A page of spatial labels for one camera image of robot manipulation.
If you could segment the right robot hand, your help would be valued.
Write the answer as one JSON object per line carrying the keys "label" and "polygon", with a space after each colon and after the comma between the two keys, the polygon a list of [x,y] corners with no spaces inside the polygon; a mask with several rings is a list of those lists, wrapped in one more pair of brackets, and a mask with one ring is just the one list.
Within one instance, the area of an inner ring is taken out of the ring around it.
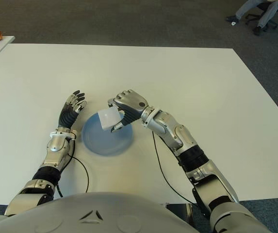
{"label": "right robot hand", "polygon": [[115,133],[140,119],[143,111],[148,107],[148,102],[141,95],[130,89],[122,91],[115,98],[109,99],[108,106],[116,106],[119,111],[124,112],[123,118],[111,128],[111,133]]}

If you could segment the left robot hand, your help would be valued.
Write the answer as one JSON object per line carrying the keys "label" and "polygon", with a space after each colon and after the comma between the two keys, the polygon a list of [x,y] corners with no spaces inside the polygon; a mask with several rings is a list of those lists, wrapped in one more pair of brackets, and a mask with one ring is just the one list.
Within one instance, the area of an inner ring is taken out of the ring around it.
{"label": "left robot hand", "polygon": [[65,101],[59,115],[58,127],[71,129],[79,113],[86,107],[85,94],[80,90],[73,92]]}

